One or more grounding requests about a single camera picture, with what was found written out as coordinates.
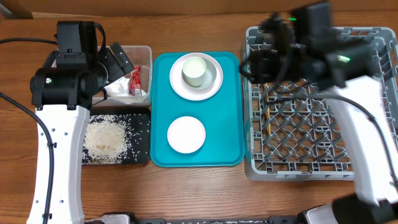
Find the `white cup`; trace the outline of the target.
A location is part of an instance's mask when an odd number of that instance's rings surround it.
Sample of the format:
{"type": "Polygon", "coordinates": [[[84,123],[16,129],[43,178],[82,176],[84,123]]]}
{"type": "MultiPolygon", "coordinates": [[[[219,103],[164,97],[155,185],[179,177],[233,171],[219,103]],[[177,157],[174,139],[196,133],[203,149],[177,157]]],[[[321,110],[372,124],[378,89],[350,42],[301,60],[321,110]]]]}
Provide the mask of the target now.
{"type": "Polygon", "coordinates": [[[189,57],[183,64],[182,75],[187,84],[199,86],[204,82],[207,66],[201,57],[189,57]]]}

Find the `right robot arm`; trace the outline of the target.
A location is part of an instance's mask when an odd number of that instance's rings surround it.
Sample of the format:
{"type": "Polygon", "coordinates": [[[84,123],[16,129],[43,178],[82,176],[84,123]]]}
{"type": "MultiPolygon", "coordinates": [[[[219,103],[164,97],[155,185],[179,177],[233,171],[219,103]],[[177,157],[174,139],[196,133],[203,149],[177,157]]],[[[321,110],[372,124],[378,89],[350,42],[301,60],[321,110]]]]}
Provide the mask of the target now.
{"type": "Polygon", "coordinates": [[[397,218],[397,143],[387,119],[384,64],[371,30],[333,27],[328,4],[273,14],[247,31],[246,173],[253,180],[348,179],[354,193],[300,212],[296,223],[397,218]]]}

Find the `white tissue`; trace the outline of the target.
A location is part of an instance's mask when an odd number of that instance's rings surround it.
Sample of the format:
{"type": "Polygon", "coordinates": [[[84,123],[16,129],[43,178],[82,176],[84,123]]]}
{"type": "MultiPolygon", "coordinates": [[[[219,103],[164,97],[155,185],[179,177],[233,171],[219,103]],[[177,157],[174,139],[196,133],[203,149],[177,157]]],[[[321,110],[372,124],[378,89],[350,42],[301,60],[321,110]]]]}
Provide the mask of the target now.
{"type": "Polygon", "coordinates": [[[145,96],[147,93],[144,90],[130,90],[129,89],[129,78],[121,77],[115,82],[105,86],[108,96],[145,96]]]}

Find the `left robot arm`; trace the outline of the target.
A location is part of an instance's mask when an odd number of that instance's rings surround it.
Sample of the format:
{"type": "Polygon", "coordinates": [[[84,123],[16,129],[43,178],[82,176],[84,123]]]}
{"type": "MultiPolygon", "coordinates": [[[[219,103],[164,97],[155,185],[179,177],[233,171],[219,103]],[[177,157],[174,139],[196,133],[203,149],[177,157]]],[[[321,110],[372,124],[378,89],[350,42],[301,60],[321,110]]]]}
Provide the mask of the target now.
{"type": "Polygon", "coordinates": [[[81,165],[93,96],[127,74],[129,64],[119,44],[85,50],[59,44],[32,77],[38,156],[28,223],[84,223],[81,165]]]}

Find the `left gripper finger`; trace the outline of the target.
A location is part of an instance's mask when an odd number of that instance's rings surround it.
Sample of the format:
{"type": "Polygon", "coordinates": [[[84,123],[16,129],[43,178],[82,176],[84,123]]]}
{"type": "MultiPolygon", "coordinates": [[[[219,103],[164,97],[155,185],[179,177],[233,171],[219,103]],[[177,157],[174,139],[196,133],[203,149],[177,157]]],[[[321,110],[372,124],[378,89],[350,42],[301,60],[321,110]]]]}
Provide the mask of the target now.
{"type": "Polygon", "coordinates": [[[119,43],[110,46],[123,73],[126,75],[134,70],[134,66],[119,43]]]}
{"type": "Polygon", "coordinates": [[[100,62],[106,67],[108,72],[108,83],[115,82],[124,76],[124,62],[119,52],[114,53],[110,48],[106,48],[99,56],[100,62]]]}

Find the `small pink-white bowl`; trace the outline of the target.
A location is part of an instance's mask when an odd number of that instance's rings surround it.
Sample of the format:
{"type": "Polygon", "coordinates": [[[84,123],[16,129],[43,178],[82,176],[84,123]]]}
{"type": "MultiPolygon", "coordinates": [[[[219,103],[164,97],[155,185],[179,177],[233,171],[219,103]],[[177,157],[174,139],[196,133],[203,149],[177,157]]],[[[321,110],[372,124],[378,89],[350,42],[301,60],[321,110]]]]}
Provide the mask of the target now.
{"type": "Polygon", "coordinates": [[[192,116],[175,119],[167,130],[167,140],[174,151],[190,154],[199,150],[206,139],[204,125],[192,116]]]}

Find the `red snack wrapper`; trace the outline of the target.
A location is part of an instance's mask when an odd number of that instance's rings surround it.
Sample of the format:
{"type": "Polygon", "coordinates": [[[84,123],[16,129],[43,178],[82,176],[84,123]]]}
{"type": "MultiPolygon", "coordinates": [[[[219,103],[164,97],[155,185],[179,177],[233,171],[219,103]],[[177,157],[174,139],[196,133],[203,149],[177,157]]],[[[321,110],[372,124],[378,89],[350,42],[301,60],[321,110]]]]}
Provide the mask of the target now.
{"type": "Polygon", "coordinates": [[[136,66],[134,70],[130,73],[129,79],[129,94],[132,96],[141,96],[141,67],[136,66]]]}

